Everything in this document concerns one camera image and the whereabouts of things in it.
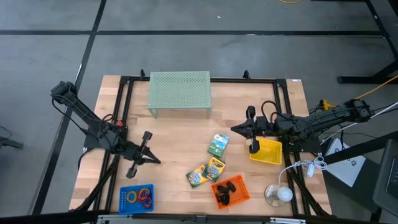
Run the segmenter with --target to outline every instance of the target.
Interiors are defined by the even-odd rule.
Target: white cable
[[[381,113],[384,113],[385,111],[387,111],[387,110],[389,110],[389,109],[395,107],[396,105],[398,105],[398,102],[396,102],[396,103],[390,105],[389,107],[387,107],[386,109],[384,109],[384,110],[382,110],[382,111],[376,113],[375,115],[371,116],[371,118],[374,118],[375,116],[380,115]],[[345,127],[341,128],[340,130],[336,131],[335,133],[329,135],[327,138],[325,138],[324,140],[321,141],[321,145],[322,145],[323,143],[325,143],[325,141],[327,141],[328,139],[330,139],[331,137],[333,137],[335,134],[340,133],[342,130],[345,130],[345,129],[349,128],[349,127],[352,127],[352,126],[354,126],[355,124],[357,124],[357,123],[352,123],[352,124],[350,124],[350,125],[348,125],[348,126],[345,126]]]
[[[280,177],[282,176],[282,173],[285,170],[290,169],[292,167],[298,167],[298,166],[301,166],[301,165],[304,165],[305,167],[308,167],[310,164],[313,164],[313,166],[315,168],[318,168],[320,170],[326,170],[328,168],[328,164],[323,161],[323,157],[322,156],[316,157],[313,161],[310,161],[310,160],[304,160],[303,162],[302,161],[297,161],[293,165],[286,167],[285,169],[283,169],[280,172],[278,185],[280,186]]]

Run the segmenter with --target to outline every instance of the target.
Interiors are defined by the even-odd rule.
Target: green perforated platform
[[[151,72],[148,109],[211,109],[210,72]]]

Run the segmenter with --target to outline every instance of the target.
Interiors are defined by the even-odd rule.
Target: yellow container
[[[250,159],[271,164],[282,164],[282,143],[264,138],[256,138],[260,144],[260,150],[250,154]]]

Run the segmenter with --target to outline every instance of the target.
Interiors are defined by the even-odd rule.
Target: table leg
[[[157,110],[148,109],[154,118],[157,118]]]
[[[207,108],[206,109],[206,116],[210,117],[210,113],[211,113],[211,108]]]

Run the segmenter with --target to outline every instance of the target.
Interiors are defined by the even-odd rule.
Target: blue plastic container
[[[141,204],[138,201],[136,201],[134,203],[130,203],[126,200],[127,194],[130,191],[133,190],[138,194],[139,191],[143,188],[148,188],[150,190],[150,197],[152,198],[152,206],[150,208],[145,208],[143,206],[143,204]],[[120,196],[119,196],[119,214],[120,215],[153,212],[154,209],[155,209],[155,191],[154,191],[153,184],[126,186],[126,187],[120,188]]]

